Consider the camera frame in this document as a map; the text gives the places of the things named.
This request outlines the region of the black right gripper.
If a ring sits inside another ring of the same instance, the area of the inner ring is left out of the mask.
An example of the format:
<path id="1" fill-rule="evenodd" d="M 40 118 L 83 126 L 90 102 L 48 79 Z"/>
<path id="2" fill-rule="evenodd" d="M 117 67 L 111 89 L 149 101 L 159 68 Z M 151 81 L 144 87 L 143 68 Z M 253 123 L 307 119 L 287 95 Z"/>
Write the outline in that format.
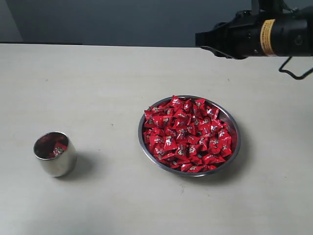
<path id="1" fill-rule="evenodd" d="M 232 58 L 225 47 L 226 36 L 235 58 L 309 57 L 313 54 L 313 8 L 284 4 L 283 13 L 237 16 L 231 25 L 218 23 L 210 31 L 196 33 L 195 46 L 217 57 Z"/>

